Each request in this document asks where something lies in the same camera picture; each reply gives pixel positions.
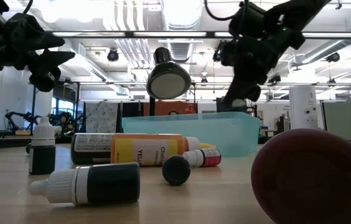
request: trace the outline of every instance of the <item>window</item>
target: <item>window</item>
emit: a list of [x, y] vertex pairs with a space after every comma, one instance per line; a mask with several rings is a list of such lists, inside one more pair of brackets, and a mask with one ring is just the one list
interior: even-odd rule
[[69, 112], [73, 115], [73, 103], [59, 100], [58, 113]]
[[57, 108], [57, 99], [53, 97], [51, 100], [51, 114], [55, 114], [56, 108]]

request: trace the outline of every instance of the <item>lamp head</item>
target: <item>lamp head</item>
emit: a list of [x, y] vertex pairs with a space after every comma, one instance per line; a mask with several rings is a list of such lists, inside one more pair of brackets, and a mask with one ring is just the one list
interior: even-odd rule
[[155, 50], [156, 66], [148, 77], [146, 90], [149, 96], [157, 100], [177, 98], [188, 91], [192, 80], [188, 72], [179, 64], [171, 61], [167, 48]]

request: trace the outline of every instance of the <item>dropper tip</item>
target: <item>dropper tip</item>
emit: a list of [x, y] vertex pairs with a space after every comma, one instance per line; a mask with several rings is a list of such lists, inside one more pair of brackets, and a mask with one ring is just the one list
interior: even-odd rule
[[43, 196], [45, 196], [45, 188], [46, 188], [46, 185], [47, 185], [47, 181], [48, 181], [48, 179], [32, 182], [30, 184], [30, 193], [32, 195], [43, 195]]

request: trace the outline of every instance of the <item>dark red ball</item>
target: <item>dark red ball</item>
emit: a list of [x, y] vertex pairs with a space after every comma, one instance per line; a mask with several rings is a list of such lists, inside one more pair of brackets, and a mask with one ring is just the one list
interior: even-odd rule
[[276, 223], [351, 224], [351, 142], [315, 129], [279, 134], [259, 151], [251, 184]]

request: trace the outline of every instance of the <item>table surface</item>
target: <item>table surface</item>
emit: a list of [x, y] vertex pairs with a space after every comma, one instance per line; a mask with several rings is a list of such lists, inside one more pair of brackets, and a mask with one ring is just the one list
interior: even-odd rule
[[[254, 157], [225, 158], [218, 167], [193, 169], [178, 187], [167, 184], [160, 167], [143, 167], [138, 202], [75, 207], [30, 195], [29, 184], [47, 175], [29, 176], [24, 147], [0, 149], [0, 223], [273, 223], [251, 189]], [[58, 145], [55, 169], [70, 167], [68, 145]]]

